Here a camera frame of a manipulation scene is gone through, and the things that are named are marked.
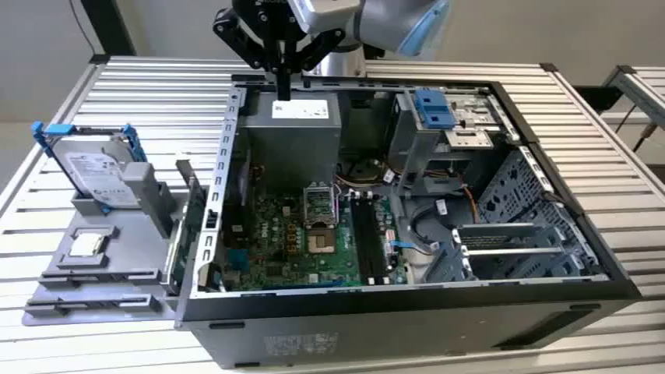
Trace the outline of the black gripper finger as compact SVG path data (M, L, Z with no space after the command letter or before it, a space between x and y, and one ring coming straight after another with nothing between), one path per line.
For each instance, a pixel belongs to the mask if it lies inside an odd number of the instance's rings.
M278 41L261 40L258 44L242 29L233 9L221 9L213 22L214 35L253 69L263 68L275 77L277 99L283 100L283 63Z
M341 43L345 33L319 33L301 50L295 50L297 40L285 40L283 50L283 99L290 99L290 76L309 71Z

